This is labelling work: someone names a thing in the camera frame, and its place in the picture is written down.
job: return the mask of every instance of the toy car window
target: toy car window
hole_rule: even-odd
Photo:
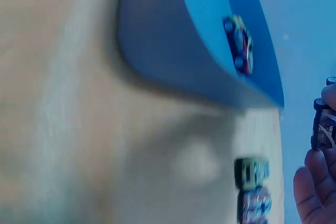
[[[247,166],[246,166],[246,180],[247,180],[248,182],[250,182],[250,180],[251,180],[250,173],[251,173],[251,168],[250,168],[249,165],[247,165]]]

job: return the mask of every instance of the blue shelf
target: blue shelf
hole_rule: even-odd
[[[223,30],[222,19],[232,11],[254,38],[250,77],[235,70]],[[284,107],[259,0],[121,0],[119,12],[121,50],[143,78],[240,108]]]

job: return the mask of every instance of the finger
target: finger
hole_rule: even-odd
[[[326,86],[322,89],[322,99],[333,110],[336,110],[336,84]]]
[[[336,202],[336,183],[329,174],[323,152],[309,150],[304,164],[311,173],[321,205],[326,207],[332,202]]]
[[[303,224],[312,223],[322,212],[322,207],[315,191],[314,181],[306,167],[299,168],[293,179],[296,207]]]
[[[336,148],[323,150],[327,162],[329,174],[336,181]]]

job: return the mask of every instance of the red toy car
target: red toy car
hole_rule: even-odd
[[[236,69],[243,74],[253,71],[253,40],[243,20],[238,15],[223,20]]]
[[[272,199],[266,187],[243,191],[240,196],[239,222],[241,224],[267,223]]]

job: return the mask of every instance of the car wheel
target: car wheel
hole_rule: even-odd
[[[330,107],[322,100],[322,98],[317,98],[314,100],[314,109],[316,111],[329,109]]]
[[[243,66],[244,66],[244,60],[243,60],[242,56],[237,56],[235,58],[235,67],[237,69],[242,69]]]
[[[326,80],[326,85],[329,86],[329,85],[333,85],[336,83],[336,77],[328,77],[327,80]]]
[[[233,31],[233,23],[230,20],[226,20],[224,22],[224,29],[227,33],[230,33]]]

